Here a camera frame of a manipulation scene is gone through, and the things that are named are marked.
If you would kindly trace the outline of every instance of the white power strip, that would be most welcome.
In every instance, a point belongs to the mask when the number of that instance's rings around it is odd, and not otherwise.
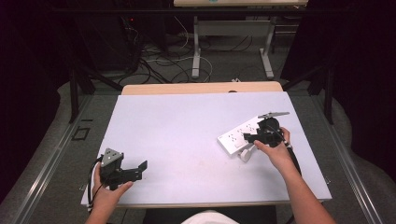
[[[238,151],[241,153],[247,148],[252,148],[253,145],[245,140],[244,133],[257,134],[257,129],[259,128],[257,123],[260,121],[262,121],[262,119],[254,117],[236,128],[233,128],[218,137],[219,143],[230,155]]]

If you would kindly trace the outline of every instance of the gray carpet floor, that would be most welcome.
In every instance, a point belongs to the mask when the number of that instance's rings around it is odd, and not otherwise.
[[[232,49],[243,39],[244,37],[211,37],[202,42],[202,47],[205,48],[202,57],[205,57],[207,61],[201,60],[201,68],[208,73],[211,71],[211,82],[231,81],[236,77],[242,81],[267,80],[263,74],[262,61],[258,52],[258,47],[262,45],[260,39],[253,38],[249,48],[243,51],[218,52],[210,50]],[[248,41],[249,39],[242,43],[239,46],[240,49],[248,46]],[[292,37],[280,36],[276,40],[276,52],[270,54],[276,80],[280,82],[284,82],[279,79],[279,75],[291,41]],[[190,57],[192,52],[186,48],[181,49],[182,45],[173,46],[171,50],[179,54],[186,53],[182,58]],[[147,51],[153,50],[155,48],[147,48]],[[157,55],[148,56],[148,54],[153,54],[153,52],[146,52],[145,59],[147,61],[156,60],[158,57]],[[167,57],[174,60],[178,58],[172,54]],[[191,68],[192,60],[179,61],[177,65],[164,62],[150,62],[150,64],[165,77],[173,78],[175,82],[184,82],[191,73],[188,68]],[[187,70],[187,74],[183,73],[181,68]],[[145,72],[145,69],[141,68],[137,73]],[[146,79],[145,75],[141,75],[120,80],[119,74],[116,72],[106,73],[115,81],[120,81],[122,85],[136,84]],[[206,77],[202,75],[194,81],[208,81]],[[151,79],[148,83],[155,82],[155,79]],[[59,89],[62,100],[56,118],[17,184],[0,205],[0,223],[20,223],[20,220],[24,220],[26,223],[83,223],[87,218],[86,208],[80,205],[83,193],[80,188],[87,182],[90,166],[96,159],[117,95],[120,94],[101,82],[95,81],[94,83],[97,92],[93,96],[81,94],[80,101],[85,106],[82,107],[84,109],[78,120],[71,126],[68,124],[70,118],[68,84]],[[299,84],[290,90],[289,94],[319,167],[323,175],[331,181],[329,189],[333,199],[325,202],[324,206],[339,223],[372,223],[370,218],[367,218],[364,209],[361,209],[364,205],[361,205],[357,191],[351,185],[350,177],[346,175],[334,139],[330,137],[331,132],[323,119],[320,107],[318,107],[323,95],[309,96],[306,93],[307,84],[304,82]],[[334,119],[332,127],[340,137],[347,155],[352,158],[353,167],[356,168],[376,212],[383,223],[396,223],[394,213],[396,186],[394,182],[382,170],[354,155],[350,150],[352,129],[343,108],[336,101],[333,102],[332,112]],[[90,129],[85,140],[73,140],[73,133],[79,128]],[[59,160],[52,164],[49,174],[43,174],[43,167],[49,164],[52,155],[57,155]],[[37,184],[37,178],[42,175],[50,177],[49,182],[36,195],[35,203],[28,203],[31,209],[22,210],[22,206],[26,204],[27,196],[35,195],[32,193],[32,188]],[[141,223],[145,213],[144,209],[118,208],[109,222]],[[291,215],[290,206],[287,204],[277,205],[276,215],[277,223],[285,223]]]

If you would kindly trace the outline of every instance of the hand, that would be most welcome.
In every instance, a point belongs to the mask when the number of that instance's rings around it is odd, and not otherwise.
[[[283,137],[286,141],[290,142],[290,132],[285,128],[280,128],[283,133]],[[256,140],[254,141],[254,145],[270,158],[271,163],[275,166],[275,168],[281,173],[284,174],[289,169],[295,169],[293,160],[286,149],[286,146],[283,142],[281,142],[276,147],[268,147],[264,143]]]
[[[93,182],[93,208],[86,223],[106,223],[116,208],[120,197],[133,185],[133,182],[129,181],[116,190],[106,189],[106,186],[103,186],[100,181],[100,162],[96,164]]]

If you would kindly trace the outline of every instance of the table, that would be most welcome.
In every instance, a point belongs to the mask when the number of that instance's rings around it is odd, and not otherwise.
[[[260,151],[229,156],[217,137],[254,116],[278,117],[291,132],[303,177],[322,201],[332,197],[290,98],[277,82],[133,85],[124,88],[99,149],[124,152],[121,168],[148,161],[119,206],[219,207],[287,203],[277,169]],[[81,200],[87,202],[86,194]]]
[[[174,4],[176,7],[279,7],[303,6],[307,2],[307,0],[175,0]],[[199,21],[198,17],[194,16],[194,58],[191,76],[199,77],[200,35],[251,35],[265,36],[265,46],[260,49],[260,54],[265,75],[268,79],[273,79],[274,73],[268,59],[268,50],[275,26],[276,17],[270,18],[269,21]]]

